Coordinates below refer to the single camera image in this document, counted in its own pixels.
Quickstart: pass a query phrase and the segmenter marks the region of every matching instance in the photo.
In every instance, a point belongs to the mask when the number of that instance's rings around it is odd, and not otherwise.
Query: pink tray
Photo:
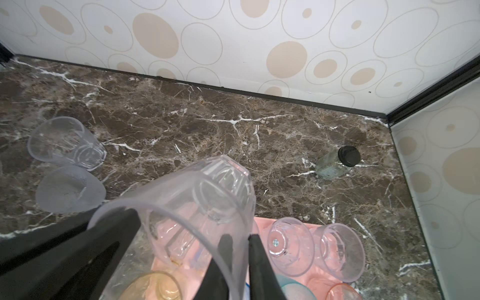
[[[268,218],[261,218],[261,217],[255,217],[255,222],[257,223],[258,225],[258,229],[260,231],[260,238],[262,240],[265,240],[266,237],[263,236],[262,232],[266,229],[266,228],[269,228],[273,222],[275,222],[276,220],[275,219],[268,219]],[[318,228],[320,225],[315,225],[315,224],[308,224],[308,223],[304,223],[305,226],[308,228],[308,229],[312,229],[312,228]],[[190,251],[187,253],[187,257],[185,257],[185,261],[188,261],[188,256],[189,256],[189,253],[195,253],[196,252],[196,249],[199,247],[199,242],[198,241],[195,241],[190,249]],[[279,273],[281,274],[281,272],[279,272],[275,266],[270,263],[272,265],[272,268],[274,270],[274,272],[276,273]],[[153,271],[156,271],[156,270],[162,270],[162,269],[165,269],[165,264],[158,260],[158,259],[154,259],[154,262],[152,264],[152,270]],[[179,282],[181,285],[183,285],[182,289],[183,289],[183,299],[184,300],[191,300],[193,299],[193,297],[195,296],[201,282],[202,282],[202,279],[204,277],[204,273],[200,273],[198,271],[195,271],[193,269],[190,268],[190,266],[184,264],[181,266],[181,270],[179,271],[176,271],[174,272],[173,274],[175,277],[181,277],[181,278],[178,278]],[[303,285],[307,285],[307,283],[314,277],[317,277],[317,278],[324,278],[324,279],[327,279],[327,280],[330,280],[332,282],[335,282],[335,283],[341,283],[340,280],[336,279],[335,277],[329,275],[328,273],[326,273],[325,271],[323,271],[322,269],[320,269],[319,267],[317,267],[315,264],[312,265],[312,267],[307,271],[307,273],[305,273],[304,275],[302,276],[299,276],[299,277],[292,277],[292,279],[300,282],[301,284]],[[246,278],[246,282],[249,284],[250,283],[250,277],[249,277],[249,274],[247,272],[247,278]]]

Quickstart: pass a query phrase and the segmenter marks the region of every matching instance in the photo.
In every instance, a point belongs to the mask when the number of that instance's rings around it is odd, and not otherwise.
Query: small glass bottle
[[[353,146],[343,146],[321,157],[315,167],[315,174],[332,180],[347,173],[359,162],[360,152]]]

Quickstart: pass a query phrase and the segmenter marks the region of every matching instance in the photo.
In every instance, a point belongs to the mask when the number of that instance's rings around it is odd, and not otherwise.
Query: brown marble countertop
[[[312,108],[26,57],[0,73],[0,239],[69,217],[40,210],[35,190],[55,166],[27,152],[29,133],[55,116],[80,120],[103,142],[92,173],[107,200],[190,163],[227,154],[252,173],[256,216],[340,222],[363,241],[364,299],[440,299],[386,124]],[[318,157],[351,144],[362,162],[323,181]]]

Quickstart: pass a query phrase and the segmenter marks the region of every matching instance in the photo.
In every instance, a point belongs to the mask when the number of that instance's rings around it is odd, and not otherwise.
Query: beige circle
[[[251,18],[262,16],[267,11],[268,3],[269,0],[240,0],[241,10]]]
[[[40,6],[39,12],[43,19],[55,30],[66,35],[73,34],[73,25],[70,23],[67,17],[65,17],[56,9],[47,5],[42,5]]]
[[[432,179],[427,174],[417,171],[410,175],[410,182],[416,192],[426,192],[432,187]]]
[[[361,25],[360,20],[356,20],[355,22],[352,23],[352,29],[358,29]]]
[[[0,7],[0,13],[3,14],[4,16],[6,16],[6,17],[10,17],[10,14],[8,13],[8,11],[4,10],[1,7]]]
[[[417,141],[411,136],[404,136],[398,142],[398,148],[402,155],[410,155],[417,149]]]
[[[264,92],[266,95],[272,95],[272,96],[282,96],[282,89],[279,88],[278,86],[271,86],[267,88],[267,90]]]
[[[119,62],[117,64],[117,70],[119,71],[124,71],[124,72],[130,72],[130,73],[138,73],[137,69],[135,69],[132,65],[130,65],[127,62]]]
[[[106,31],[107,33],[110,33],[110,34],[113,33],[113,30],[110,28],[110,26],[105,25],[105,26],[103,26],[103,29],[105,29],[105,31]]]
[[[163,77],[163,78],[177,79],[175,74],[172,71],[170,71],[169,69],[159,69],[156,72],[156,75],[160,76],[160,77]]]
[[[332,75],[337,68],[337,63],[335,60],[323,60],[315,66],[313,69],[313,74],[317,78],[326,78],[330,75]]]
[[[307,8],[305,9],[303,12],[302,12],[302,17],[304,17],[305,19],[310,17],[312,15],[312,9],[311,8]]]
[[[356,71],[350,78],[350,82],[354,85],[362,85],[372,80],[375,76],[375,69],[363,68]]]
[[[133,34],[152,55],[169,59],[179,50],[179,40],[172,27],[162,18],[148,12],[137,15],[133,20]]]
[[[480,195],[480,148],[464,148],[444,161],[445,180],[457,191]]]
[[[298,42],[283,42],[268,54],[267,69],[277,78],[289,78],[303,69],[307,62],[307,50]]]
[[[448,124],[445,128],[447,131],[453,131],[455,129],[455,124]]]

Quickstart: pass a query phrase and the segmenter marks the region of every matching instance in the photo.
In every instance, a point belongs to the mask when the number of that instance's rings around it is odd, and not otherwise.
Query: black lid
[[[347,167],[360,162],[360,152],[354,146],[343,146],[338,150],[338,159]]]

